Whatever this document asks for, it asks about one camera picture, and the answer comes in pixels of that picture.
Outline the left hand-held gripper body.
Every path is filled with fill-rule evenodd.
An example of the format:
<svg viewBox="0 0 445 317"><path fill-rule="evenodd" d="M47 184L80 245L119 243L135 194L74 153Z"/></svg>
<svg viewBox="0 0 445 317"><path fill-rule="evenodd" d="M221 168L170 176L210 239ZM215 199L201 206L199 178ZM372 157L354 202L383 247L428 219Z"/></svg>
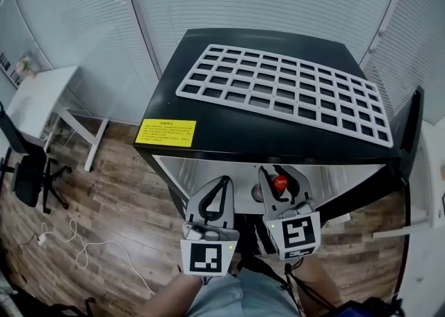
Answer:
<svg viewBox="0 0 445 317"><path fill-rule="evenodd" d="M234 229L183 224L181 257L186 275L221 277L228 273L239 240Z"/></svg>

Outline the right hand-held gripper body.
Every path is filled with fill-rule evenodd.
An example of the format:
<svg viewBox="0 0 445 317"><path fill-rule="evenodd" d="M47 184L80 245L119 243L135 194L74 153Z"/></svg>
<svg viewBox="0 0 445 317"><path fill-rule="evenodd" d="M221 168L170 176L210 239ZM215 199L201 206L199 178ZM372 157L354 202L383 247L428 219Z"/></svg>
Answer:
<svg viewBox="0 0 445 317"><path fill-rule="evenodd" d="M266 213L263 222L281 260L312 255L321 245L320 213L311 201Z"/></svg>

